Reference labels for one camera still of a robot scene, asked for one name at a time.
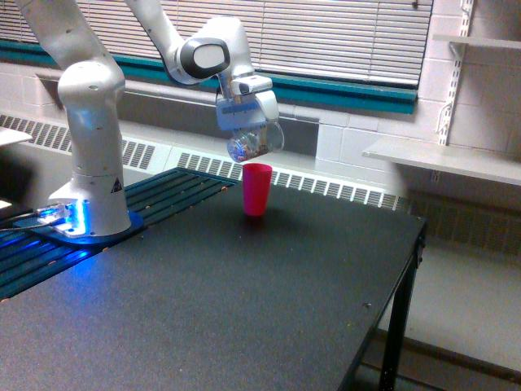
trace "black table surface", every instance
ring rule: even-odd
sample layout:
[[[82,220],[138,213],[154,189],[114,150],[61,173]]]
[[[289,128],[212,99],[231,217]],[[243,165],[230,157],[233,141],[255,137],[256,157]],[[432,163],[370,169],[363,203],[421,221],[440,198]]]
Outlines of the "black table surface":
[[[424,223],[238,185],[0,304],[0,388],[337,390]]]

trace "clear plastic cup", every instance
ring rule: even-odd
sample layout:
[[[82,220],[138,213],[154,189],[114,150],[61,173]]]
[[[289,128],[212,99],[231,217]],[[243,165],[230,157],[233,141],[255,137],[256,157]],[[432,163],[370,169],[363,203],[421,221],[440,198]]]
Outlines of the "clear plastic cup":
[[[278,122],[268,122],[260,128],[239,130],[228,141],[230,157],[241,163],[284,148],[284,133]]]

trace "cable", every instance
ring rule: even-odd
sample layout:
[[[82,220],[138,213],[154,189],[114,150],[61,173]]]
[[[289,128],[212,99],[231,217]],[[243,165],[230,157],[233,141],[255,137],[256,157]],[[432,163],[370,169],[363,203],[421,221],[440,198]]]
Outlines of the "cable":
[[[0,221],[0,226],[5,226],[8,222],[17,222],[18,220],[21,220],[22,218],[28,218],[28,217],[36,217],[36,212],[29,212],[24,214],[19,214],[18,216],[13,216],[6,218],[5,220]]]
[[[2,228],[0,232],[17,232],[17,231],[29,231],[36,228],[43,228],[44,226],[53,226],[56,222],[47,222],[45,224],[38,224],[36,226],[21,226],[12,228]]]

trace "radiator vent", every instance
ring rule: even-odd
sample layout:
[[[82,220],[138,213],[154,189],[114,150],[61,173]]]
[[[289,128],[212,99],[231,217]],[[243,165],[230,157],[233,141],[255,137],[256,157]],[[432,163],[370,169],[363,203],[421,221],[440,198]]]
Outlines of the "radiator vent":
[[[181,153],[177,165],[236,180],[240,180],[242,173],[241,165],[223,160],[220,156],[203,156],[189,152]],[[490,209],[469,207],[423,195],[421,198],[416,195],[403,197],[389,194],[382,188],[332,180],[314,174],[307,175],[289,169],[274,169],[271,182],[276,186],[425,216],[428,219],[429,236],[521,256],[521,217],[515,215],[502,215]]]
[[[4,114],[0,115],[0,126],[29,134],[33,138],[28,144],[66,153],[72,151],[70,132],[63,126]],[[156,145],[152,144],[123,139],[123,166],[147,171],[156,150]]]

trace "table leg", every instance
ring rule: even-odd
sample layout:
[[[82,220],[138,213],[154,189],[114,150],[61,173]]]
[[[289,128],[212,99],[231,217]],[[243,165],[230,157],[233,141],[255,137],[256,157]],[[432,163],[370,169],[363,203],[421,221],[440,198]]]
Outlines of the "table leg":
[[[380,391],[392,391],[395,387],[398,364],[400,362],[401,346],[404,341],[407,315],[409,314],[410,298],[413,294],[414,277],[418,267],[418,254],[415,254],[409,269],[394,295],[392,303],[391,321],[387,333],[385,353],[383,355],[382,373],[380,374]]]

